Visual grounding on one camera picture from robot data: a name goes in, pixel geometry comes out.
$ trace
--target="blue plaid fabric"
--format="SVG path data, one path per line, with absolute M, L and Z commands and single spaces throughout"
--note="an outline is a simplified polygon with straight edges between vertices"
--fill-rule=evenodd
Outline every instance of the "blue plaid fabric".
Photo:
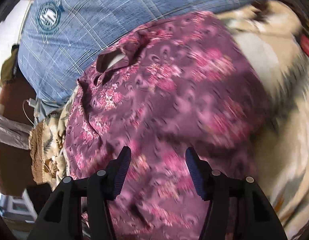
M 45 100 L 65 102 L 99 53 L 137 26 L 195 10 L 221 12 L 253 0 L 35 0 L 19 67 Z

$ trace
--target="floral pattern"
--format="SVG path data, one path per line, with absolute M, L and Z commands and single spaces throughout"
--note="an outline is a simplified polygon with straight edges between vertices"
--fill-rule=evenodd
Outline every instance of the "floral pattern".
M 104 66 L 105 54 L 118 49 L 124 58 Z M 210 12 L 138 27 L 103 52 L 78 86 L 65 139 L 71 175 L 90 176 L 125 145 L 132 151 L 121 194 L 109 203 L 118 239 L 198 239 L 209 203 L 189 175 L 189 146 L 230 177 L 254 175 L 248 136 L 269 102 Z

